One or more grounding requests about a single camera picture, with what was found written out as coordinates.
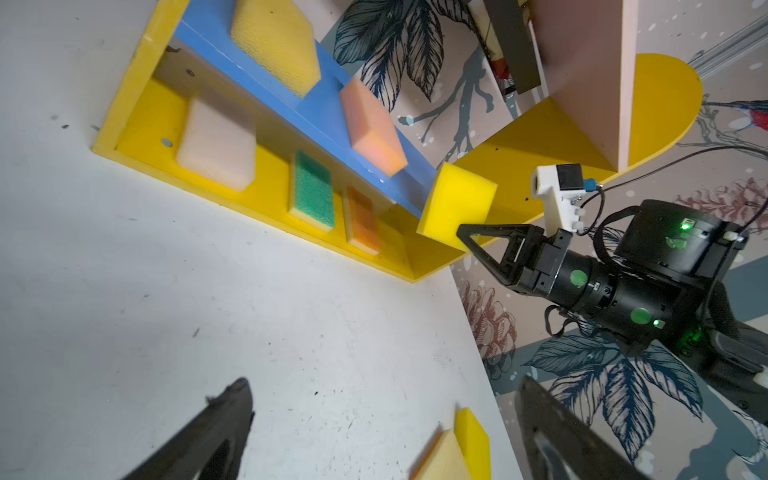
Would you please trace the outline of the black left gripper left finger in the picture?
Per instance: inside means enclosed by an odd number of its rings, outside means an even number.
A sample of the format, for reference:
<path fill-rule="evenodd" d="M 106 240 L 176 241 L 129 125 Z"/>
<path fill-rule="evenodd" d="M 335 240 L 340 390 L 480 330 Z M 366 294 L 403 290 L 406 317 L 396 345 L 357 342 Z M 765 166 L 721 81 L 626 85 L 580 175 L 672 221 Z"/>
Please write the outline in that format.
<path fill-rule="evenodd" d="M 128 479 L 236 479 L 255 416 L 248 380 L 228 385 Z"/>

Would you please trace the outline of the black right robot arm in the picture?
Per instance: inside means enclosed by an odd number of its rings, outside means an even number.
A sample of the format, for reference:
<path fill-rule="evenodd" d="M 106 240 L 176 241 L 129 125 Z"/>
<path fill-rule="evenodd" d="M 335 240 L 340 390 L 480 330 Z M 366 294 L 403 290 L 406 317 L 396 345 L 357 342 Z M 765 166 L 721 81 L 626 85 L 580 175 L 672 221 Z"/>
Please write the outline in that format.
<path fill-rule="evenodd" d="M 723 277 L 748 242 L 744 226 L 660 200 L 607 216 L 594 252 L 534 225 L 463 224 L 457 236 L 503 286 L 586 321 L 624 354 L 653 342 L 754 420 L 767 420 L 767 337 L 738 321 Z"/>

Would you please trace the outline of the yellow rectangular sponge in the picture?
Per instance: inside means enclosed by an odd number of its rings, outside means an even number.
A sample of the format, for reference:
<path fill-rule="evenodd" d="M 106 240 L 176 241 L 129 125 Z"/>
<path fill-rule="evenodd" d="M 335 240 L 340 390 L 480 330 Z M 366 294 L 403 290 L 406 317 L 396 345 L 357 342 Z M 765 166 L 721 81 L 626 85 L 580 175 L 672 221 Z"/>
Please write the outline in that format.
<path fill-rule="evenodd" d="M 290 0 L 239 0 L 233 43 L 299 98 L 321 80 L 313 27 Z"/>

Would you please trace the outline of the small bright yellow sponge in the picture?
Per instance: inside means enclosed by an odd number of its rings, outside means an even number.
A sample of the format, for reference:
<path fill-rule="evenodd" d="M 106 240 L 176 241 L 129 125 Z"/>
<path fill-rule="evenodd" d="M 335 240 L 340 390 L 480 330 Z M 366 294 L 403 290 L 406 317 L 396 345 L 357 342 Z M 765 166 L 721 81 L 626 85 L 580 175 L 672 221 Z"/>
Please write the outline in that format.
<path fill-rule="evenodd" d="M 417 233 L 457 250 L 468 252 L 457 235 L 462 224 L 483 224 L 498 185 L 484 177 L 443 164 L 437 172 Z"/>

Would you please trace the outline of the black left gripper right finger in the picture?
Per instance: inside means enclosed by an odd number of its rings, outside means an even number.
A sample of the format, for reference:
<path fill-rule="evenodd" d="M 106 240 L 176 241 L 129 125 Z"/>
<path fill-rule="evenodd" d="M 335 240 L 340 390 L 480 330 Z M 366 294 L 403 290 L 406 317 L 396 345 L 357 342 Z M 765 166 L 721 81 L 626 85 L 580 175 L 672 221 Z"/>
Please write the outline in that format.
<path fill-rule="evenodd" d="M 535 479 L 645 479 L 586 424 L 530 377 L 515 408 Z"/>

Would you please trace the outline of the salmon pink sponge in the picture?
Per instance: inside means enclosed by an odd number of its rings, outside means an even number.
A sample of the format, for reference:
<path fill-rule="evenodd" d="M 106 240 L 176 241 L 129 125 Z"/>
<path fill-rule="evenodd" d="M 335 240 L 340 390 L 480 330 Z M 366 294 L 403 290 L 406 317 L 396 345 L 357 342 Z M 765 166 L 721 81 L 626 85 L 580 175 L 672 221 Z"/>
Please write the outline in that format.
<path fill-rule="evenodd" d="M 340 91 L 352 148 L 387 178 L 408 166 L 389 111 L 366 85 L 353 77 Z"/>

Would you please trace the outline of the green scouring sponge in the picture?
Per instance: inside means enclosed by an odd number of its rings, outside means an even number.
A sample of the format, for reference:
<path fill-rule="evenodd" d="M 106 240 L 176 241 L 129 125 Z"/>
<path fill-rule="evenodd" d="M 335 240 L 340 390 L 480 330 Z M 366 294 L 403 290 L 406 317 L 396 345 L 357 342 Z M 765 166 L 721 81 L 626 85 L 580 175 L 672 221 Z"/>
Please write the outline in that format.
<path fill-rule="evenodd" d="M 331 172 L 301 150 L 291 161 L 288 213 L 322 232 L 336 226 Z"/>

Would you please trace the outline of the pale pink sponge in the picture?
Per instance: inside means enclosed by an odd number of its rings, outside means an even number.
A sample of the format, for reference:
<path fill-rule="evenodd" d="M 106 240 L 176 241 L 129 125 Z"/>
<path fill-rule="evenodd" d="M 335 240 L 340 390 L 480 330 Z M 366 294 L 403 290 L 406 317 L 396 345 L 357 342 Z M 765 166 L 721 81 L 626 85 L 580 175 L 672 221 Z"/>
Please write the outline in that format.
<path fill-rule="evenodd" d="M 195 95 L 175 156 L 184 170 L 236 192 L 255 179 L 256 126 L 252 117 L 215 96 Z"/>

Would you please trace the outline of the cream beige sponge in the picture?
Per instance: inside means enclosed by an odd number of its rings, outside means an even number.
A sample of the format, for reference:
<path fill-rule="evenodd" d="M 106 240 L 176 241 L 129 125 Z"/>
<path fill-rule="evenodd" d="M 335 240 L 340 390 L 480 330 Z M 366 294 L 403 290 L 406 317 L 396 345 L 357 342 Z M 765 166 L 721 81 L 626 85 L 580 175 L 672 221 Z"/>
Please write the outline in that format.
<path fill-rule="evenodd" d="M 411 475 L 414 480 L 470 480 L 471 475 L 452 430 L 443 431 Z"/>

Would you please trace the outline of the orange scouring sponge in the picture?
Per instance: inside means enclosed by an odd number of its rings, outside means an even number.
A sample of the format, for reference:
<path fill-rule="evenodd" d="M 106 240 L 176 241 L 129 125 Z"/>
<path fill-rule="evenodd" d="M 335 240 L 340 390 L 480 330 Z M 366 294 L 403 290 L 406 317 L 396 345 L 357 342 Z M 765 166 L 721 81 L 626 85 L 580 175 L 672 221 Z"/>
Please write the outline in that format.
<path fill-rule="evenodd" d="M 372 256 L 381 252 L 372 200 L 351 185 L 343 194 L 347 242 Z"/>

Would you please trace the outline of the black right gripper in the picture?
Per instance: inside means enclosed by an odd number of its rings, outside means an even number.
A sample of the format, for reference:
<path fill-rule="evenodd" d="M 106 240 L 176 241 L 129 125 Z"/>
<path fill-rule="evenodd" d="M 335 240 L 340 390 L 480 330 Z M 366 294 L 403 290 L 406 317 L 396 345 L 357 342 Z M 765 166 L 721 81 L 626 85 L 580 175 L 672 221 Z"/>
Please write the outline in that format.
<path fill-rule="evenodd" d="M 689 296 L 683 288 L 571 251 L 568 231 L 547 237 L 535 225 L 462 224 L 457 236 L 504 287 L 544 298 L 626 345 L 673 341 L 690 329 Z M 482 239 L 500 245 L 496 256 L 479 243 Z"/>

